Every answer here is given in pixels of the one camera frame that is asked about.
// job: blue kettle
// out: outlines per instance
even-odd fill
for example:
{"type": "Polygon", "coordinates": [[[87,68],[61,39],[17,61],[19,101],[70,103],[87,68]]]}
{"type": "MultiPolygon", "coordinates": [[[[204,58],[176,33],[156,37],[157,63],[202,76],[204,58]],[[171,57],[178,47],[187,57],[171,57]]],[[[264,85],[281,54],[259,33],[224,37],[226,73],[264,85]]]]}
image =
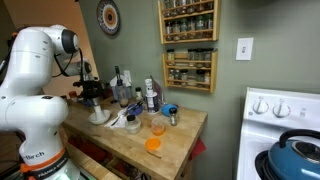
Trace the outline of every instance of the blue kettle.
{"type": "Polygon", "coordinates": [[[286,131],[268,152],[271,169],[282,180],[319,180],[320,148],[312,143],[289,140],[294,136],[308,136],[320,140],[320,132],[317,131],[286,131]]]}

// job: spice rack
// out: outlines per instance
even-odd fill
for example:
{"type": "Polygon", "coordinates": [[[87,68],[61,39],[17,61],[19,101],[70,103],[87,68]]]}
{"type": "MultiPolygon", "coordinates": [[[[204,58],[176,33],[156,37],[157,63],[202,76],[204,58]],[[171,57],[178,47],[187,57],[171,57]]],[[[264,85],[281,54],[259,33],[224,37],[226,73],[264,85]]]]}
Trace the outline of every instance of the spice rack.
{"type": "Polygon", "coordinates": [[[220,29],[220,0],[204,0],[201,2],[196,2],[192,4],[187,4],[184,6],[177,6],[175,8],[165,8],[164,3],[161,0],[158,0],[158,13],[159,13],[159,27],[160,27],[160,39],[161,44],[172,44],[172,43],[185,43],[185,42],[204,42],[204,41],[217,41],[219,39],[219,29],[220,29]],[[190,6],[197,6],[206,3],[214,3],[214,8],[212,10],[205,10],[202,12],[193,12],[191,14],[182,14],[177,16],[165,17],[164,13],[166,11],[177,10],[181,8],[188,8],[190,6]],[[181,18],[195,17],[199,15],[212,14],[213,17],[213,29],[205,29],[205,30],[195,30],[195,31],[187,31],[182,33],[170,33],[166,34],[166,22],[178,20],[181,18]],[[206,33],[208,37],[202,38],[194,38],[194,39],[185,39],[185,40],[170,40],[166,39],[167,36],[175,36],[175,35],[183,35],[185,33],[206,33]]]}
{"type": "Polygon", "coordinates": [[[163,76],[164,76],[165,87],[194,89],[194,90],[207,91],[207,92],[213,93],[213,91],[216,88],[217,57],[218,57],[218,51],[214,51],[211,54],[211,61],[204,61],[204,60],[191,61],[191,60],[188,60],[188,53],[176,53],[175,60],[168,60],[168,54],[163,53],[162,54],[162,63],[163,63],[163,76]],[[209,68],[205,68],[205,67],[196,68],[196,67],[190,67],[188,65],[179,65],[182,63],[210,63],[211,65],[209,68]],[[187,81],[170,80],[169,79],[169,70],[170,69],[188,69],[188,70],[210,71],[210,81],[209,81],[209,83],[195,82],[197,85],[201,84],[201,85],[204,85],[205,87],[190,86],[190,85],[188,85],[188,80],[187,81]],[[171,84],[172,82],[187,83],[187,85],[182,86],[182,85],[171,84]]]}

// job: wooden countertop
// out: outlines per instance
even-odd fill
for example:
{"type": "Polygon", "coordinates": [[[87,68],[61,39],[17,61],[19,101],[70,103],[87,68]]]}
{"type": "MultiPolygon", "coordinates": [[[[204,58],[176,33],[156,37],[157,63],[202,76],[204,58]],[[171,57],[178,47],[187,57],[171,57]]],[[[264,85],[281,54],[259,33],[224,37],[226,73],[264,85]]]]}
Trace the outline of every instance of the wooden countertop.
{"type": "Polygon", "coordinates": [[[89,174],[98,180],[120,180],[118,176],[101,166],[95,160],[91,159],[89,156],[85,155],[83,152],[78,150],[71,144],[67,144],[66,148],[70,154],[72,161],[80,165],[89,174]]]}
{"type": "MultiPolygon", "coordinates": [[[[119,104],[110,104],[110,99],[101,103],[102,109],[112,112],[109,121],[117,116],[120,110],[119,104]]],[[[160,147],[155,151],[145,149],[145,141],[154,137],[151,132],[151,121],[155,117],[163,117],[159,111],[157,114],[149,114],[143,111],[138,117],[141,119],[142,128],[138,134],[127,134],[125,129],[110,129],[104,125],[92,125],[88,117],[93,108],[81,104],[72,104],[69,107],[69,115],[64,121],[64,128],[79,133],[89,141],[101,148],[113,153],[155,179],[178,179],[191,154],[191,151],[201,133],[207,113],[179,107],[179,121],[177,126],[170,126],[165,121],[166,131],[158,136],[160,147]]]]}

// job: glass cup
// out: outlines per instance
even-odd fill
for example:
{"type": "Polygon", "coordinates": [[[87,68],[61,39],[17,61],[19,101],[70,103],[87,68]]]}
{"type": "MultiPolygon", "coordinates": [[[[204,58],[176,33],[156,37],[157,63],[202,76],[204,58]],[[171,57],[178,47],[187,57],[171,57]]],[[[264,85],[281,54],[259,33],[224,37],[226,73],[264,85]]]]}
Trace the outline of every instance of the glass cup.
{"type": "Polygon", "coordinates": [[[151,131],[155,136],[161,136],[166,130],[164,120],[162,118],[154,118],[151,122],[151,131]]]}

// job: kettle handle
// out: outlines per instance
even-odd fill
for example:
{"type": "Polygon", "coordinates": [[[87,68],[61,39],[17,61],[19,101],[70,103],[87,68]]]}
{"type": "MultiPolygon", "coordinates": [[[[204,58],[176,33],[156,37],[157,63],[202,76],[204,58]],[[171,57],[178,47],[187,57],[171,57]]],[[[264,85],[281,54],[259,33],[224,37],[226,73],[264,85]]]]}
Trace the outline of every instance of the kettle handle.
{"type": "Polygon", "coordinates": [[[309,136],[320,139],[320,132],[310,129],[293,129],[284,132],[279,139],[280,148],[286,147],[286,141],[293,136],[309,136]]]}

